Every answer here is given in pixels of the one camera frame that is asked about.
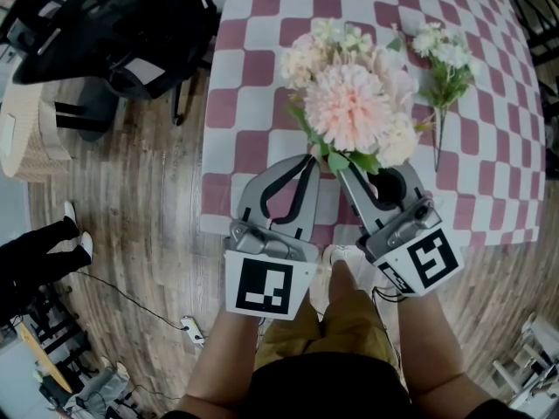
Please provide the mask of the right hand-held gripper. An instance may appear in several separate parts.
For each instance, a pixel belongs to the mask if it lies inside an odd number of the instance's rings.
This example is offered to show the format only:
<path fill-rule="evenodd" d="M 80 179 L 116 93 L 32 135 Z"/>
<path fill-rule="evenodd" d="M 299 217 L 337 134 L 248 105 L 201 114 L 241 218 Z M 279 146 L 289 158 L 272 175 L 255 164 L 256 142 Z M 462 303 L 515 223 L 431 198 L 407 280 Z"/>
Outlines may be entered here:
<path fill-rule="evenodd" d="M 375 175 L 350 163 L 338 180 L 369 233 L 357 247 L 398 294 L 424 296 L 464 268 L 461 250 L 408 162 Z"/>

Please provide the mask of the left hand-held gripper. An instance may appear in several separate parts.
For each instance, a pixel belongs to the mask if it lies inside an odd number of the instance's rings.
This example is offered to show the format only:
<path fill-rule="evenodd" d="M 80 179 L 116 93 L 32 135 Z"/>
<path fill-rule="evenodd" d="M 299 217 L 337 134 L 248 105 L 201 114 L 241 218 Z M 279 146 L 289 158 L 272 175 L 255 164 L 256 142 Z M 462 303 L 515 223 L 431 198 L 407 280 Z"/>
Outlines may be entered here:
<path fill-rule="evenodd" d="M 268 201 L 297 174 L 288 213 L 272 216 Z M 320 178 L 320 165 L 312 155 L 296 155 L 245 185 L 239 220 L 231 223 L 224 254 L 228 312 L 294 319 L 318 269 L 319 249 L 307 242 L 314 228 Z"/>

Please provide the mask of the pink artificial flower bouquet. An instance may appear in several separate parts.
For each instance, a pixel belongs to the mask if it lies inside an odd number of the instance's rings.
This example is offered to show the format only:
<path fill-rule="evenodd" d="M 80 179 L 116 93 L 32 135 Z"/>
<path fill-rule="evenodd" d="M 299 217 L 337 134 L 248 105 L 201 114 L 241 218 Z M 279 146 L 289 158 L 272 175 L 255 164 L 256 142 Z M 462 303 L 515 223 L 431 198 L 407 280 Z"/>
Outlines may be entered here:
<path fill-rule="evenodd" d="M 412 114 L 418 80 L 405 63 L 404 36 L 386 45 L 354 24 L 323 19 L 283 51 L 287 111 L 331 172 L 356 165 L 372 175 L 408 161 L 434 124 Z"/>

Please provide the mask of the small white flower sprig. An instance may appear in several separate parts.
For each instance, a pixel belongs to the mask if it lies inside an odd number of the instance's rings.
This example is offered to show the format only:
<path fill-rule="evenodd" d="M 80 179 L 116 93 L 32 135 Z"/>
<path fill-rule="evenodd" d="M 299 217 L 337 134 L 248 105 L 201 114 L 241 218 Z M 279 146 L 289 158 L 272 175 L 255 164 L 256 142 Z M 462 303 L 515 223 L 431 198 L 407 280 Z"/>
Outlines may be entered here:
<path fill-rule="evenodd" d="M 479 63 L 466 41 L 438 22 L 419 25 L 411 48 L 430 64 L 431 86 L 421 93 L 434 110 L 434 168 L 438 172 L 446 115 L 473 83 Z"/>

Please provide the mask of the person's right forearm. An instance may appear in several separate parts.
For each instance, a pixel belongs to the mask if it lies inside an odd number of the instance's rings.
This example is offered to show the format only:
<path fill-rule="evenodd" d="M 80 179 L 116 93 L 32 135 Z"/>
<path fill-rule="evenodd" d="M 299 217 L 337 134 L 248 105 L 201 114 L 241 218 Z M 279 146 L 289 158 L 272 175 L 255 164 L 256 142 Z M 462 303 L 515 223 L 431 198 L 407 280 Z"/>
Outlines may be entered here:
<path fill-rule="evenodd" d="M 437 293 L 407 298 L 397 314 L 402 370 L 412 395 L 427 395 L 464 373 L 461 347 Z"/>

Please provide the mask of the person's left forearm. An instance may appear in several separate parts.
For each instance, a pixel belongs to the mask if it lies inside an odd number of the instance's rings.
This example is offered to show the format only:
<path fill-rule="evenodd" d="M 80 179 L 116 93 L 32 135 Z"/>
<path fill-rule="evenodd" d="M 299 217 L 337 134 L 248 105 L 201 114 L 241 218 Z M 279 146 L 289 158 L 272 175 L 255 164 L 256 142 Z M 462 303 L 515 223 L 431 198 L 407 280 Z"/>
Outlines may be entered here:
<path fill-rule="evenodd" d="M 258 337 L 259 318 L 220 311 L 181 408 L 199 417 L 225 415 L 238 408 L 251 384 Z"/>

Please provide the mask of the person's right white shoe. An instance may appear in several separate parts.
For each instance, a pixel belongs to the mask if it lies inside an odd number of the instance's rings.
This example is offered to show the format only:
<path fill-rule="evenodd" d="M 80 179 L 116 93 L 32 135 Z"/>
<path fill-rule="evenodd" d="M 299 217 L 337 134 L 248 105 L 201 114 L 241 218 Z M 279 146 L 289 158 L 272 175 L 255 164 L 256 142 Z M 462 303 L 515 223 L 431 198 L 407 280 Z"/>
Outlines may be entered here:
<path fill-rule="evenodd" d="M 350 268 L 358 268 L 363 258 L 362 252 L 354 245 L 328 245 L 321 255 L 324 266 L 331 267 L 337 261 L 344 261 Z"/>

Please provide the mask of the person's right leg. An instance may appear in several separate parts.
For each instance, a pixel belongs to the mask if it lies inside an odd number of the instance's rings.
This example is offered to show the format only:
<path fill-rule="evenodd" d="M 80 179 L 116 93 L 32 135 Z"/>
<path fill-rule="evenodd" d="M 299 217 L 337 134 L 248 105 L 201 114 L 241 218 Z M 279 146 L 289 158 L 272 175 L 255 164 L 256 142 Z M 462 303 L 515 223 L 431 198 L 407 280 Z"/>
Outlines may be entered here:
<path fill-rule="evenodd" d="M 345 260 L 337 260 L 331 266 L 328 284 L 328 302 L 334 304 L 360 290 L 353 273 Z"/>

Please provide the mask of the pink white checkered tablecloth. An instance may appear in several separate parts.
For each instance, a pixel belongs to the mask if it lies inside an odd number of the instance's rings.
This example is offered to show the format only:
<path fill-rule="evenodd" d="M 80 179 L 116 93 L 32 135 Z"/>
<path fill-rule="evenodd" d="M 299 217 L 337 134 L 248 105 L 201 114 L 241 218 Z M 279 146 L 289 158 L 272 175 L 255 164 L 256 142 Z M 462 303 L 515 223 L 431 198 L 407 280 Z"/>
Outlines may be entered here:
<path fill-rule="evenodd" d="M 282 51 L 322 19 L 413 36 L 438 21 L 460 34 L 479 73 L 446 116 L 440 149 L 420 137 L 411 164 L 463 245 L 532 242 L 544 206 L 545 140 L 528 46 L 508 0 L 225 0 L 210 72 L 202 164 L 205 232 L 226 234 L 248 181 L 307 151 L 287 113 Z"/>

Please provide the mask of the person's mustard shorts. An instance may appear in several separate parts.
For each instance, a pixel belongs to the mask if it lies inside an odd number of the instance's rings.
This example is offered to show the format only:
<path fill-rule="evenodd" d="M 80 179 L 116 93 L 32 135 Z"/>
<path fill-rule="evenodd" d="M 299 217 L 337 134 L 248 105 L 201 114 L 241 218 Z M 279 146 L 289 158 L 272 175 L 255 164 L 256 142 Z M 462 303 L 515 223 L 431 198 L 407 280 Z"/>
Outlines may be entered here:
<path fill-rule="evenodd" d="M 362 290 L 329 304 L 321 319 L 310 301 L 304 299 L 294 319 L 272 321 L 260 342 L 254 368 L 316 353 L 357 354 L 399 368 L 374 304 Z"/>

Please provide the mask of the white power strip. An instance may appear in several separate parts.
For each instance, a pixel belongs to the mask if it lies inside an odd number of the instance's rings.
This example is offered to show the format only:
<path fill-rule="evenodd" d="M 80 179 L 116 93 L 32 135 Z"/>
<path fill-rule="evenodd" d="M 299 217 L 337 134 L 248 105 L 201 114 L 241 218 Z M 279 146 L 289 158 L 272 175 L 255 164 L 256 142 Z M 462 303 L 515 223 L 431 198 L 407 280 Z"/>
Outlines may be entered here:
<path fill-rule="evenodd" d="M 190 340 L 199 346 L 202 346 L 205 342 L 205 338 L 197 322 L 189 316 L 181 318 L 182 329 L 188 334 Z"/>

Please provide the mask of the person's black shirt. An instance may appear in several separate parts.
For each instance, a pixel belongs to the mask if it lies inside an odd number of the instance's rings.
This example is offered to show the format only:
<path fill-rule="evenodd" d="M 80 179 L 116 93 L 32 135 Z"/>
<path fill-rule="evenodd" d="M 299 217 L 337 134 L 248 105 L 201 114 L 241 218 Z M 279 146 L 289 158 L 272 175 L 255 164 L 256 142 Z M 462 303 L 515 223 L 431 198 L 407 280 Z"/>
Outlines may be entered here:
<path fill-rule="evenodd" d="M 162 419 L 533 419 L 488 395 L 465 372 L 414 396 L 390 364 L 342 353 L 303 354 L 254 368 L 245 399 L 225 415 L 199 417 L 181 403 Z"/>

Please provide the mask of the dark grey round bin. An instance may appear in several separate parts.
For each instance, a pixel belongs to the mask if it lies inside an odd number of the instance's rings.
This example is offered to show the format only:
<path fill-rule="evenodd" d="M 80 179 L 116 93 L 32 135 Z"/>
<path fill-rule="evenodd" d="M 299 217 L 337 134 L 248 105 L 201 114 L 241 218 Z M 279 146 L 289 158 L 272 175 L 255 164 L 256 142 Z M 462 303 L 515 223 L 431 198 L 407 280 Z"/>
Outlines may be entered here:
<path fill-rule="evenodd" d="M 57 127 L 75 130 L 88 142 L 101 138 L 113 125 L 119 97 L 103 79 L 87 77 L 76 102 L 54 101 Z"/>

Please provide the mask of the wooden topped black railing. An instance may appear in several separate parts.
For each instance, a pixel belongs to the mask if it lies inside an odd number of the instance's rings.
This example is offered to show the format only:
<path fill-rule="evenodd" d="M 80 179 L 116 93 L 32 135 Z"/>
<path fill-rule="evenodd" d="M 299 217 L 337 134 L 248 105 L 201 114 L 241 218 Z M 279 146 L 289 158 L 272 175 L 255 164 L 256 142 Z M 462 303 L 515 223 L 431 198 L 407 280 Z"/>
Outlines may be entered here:
<path fill-rule="evenodd" d="M 559 0 L 509 0 L 535 66 L 559 59 Z"/>

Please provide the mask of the black office chair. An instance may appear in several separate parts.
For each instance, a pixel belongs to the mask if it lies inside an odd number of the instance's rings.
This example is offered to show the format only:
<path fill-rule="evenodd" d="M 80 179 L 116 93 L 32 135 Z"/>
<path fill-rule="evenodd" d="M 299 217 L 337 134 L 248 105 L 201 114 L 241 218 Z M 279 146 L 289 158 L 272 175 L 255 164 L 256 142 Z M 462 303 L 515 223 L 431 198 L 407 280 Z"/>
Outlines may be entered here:
<path fill-rule="evenodd" d="M 97 78 L 126 99 L 171 93 L 179 126 L 182 84 L 210 69 L 219 21 L 213 0 L 16 0 L 0 45 L 21 58 L 18 84 Z"/>

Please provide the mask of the beige cloth covered table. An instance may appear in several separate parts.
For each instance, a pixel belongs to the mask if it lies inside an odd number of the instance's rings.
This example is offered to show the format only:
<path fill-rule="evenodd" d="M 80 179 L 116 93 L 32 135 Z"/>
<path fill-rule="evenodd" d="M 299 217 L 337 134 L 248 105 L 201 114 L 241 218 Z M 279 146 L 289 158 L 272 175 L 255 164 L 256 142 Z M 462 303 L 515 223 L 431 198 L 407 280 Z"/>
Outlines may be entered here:
<path fill-rule="evenodd" d="M 72 160 L 59 138 L 55 104 L 44 85 L 7 85 L 0 107 L 0 167 L 10 178 L 45 182 Z"/>

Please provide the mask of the black equipment stand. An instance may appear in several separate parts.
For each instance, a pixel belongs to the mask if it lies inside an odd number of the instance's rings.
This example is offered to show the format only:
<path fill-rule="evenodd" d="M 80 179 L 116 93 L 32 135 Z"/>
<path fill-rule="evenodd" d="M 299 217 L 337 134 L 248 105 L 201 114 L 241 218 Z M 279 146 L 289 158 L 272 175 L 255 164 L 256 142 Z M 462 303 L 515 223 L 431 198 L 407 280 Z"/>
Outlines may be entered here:
<path fill-rule="evenodd" d="M 78 320 L 79 315 L 66 307 L 53 285 L 46 285 L 31 295 L 27 307 L 20 308 L 8 325 L 19 333 L 25 329 L 31 339 L 27 343 L 40 348 L 47 358 L 65 347 L 68 355 L 59 364 L 76 375 L 92 378 L 99 371 L 82 361 L 83 355 L 92 350 L 92 345 Z"/>

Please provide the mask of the round yellow table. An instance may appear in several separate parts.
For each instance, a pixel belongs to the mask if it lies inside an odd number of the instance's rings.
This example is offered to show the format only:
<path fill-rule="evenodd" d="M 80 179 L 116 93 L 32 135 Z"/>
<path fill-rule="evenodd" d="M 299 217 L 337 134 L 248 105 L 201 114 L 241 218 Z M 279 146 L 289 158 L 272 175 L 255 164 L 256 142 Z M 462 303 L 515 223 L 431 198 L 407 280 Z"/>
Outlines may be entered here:
<path fill-rule="evenodd" d="M 30 330 L 27 328 L 24 322 L 21 322 L 17 328 L 22 341 L 27 344 L 27 346 L 35 355 L 37 361 L 46 370 L 47 374 L 50 375 L 58 383 L 58 385 L 62 387 L 62 389 L 64 389 L 67 393 L 72 394 L 73 393 L 72 388 L 67 382 L 66 378 L 60 373 L 59 369 L 51 361 L 48 354 L 41 347 L 38 340 L 30 332 Z"/>

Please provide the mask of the white metal frame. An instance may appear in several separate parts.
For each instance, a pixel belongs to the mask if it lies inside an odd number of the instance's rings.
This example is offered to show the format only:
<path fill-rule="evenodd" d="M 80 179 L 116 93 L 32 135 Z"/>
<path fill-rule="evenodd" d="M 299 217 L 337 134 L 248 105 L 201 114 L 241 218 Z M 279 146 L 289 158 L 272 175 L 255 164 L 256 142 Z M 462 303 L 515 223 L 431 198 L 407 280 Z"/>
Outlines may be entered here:
<path fill-rule="evenodd" d="M 517 373 L 493 361 L 496 374 L 512 390 L 511 409 L 545 419 L 559 405 L 559 328 L 538 313 L 530 313 L 521 327 L 522 360 Z"/>

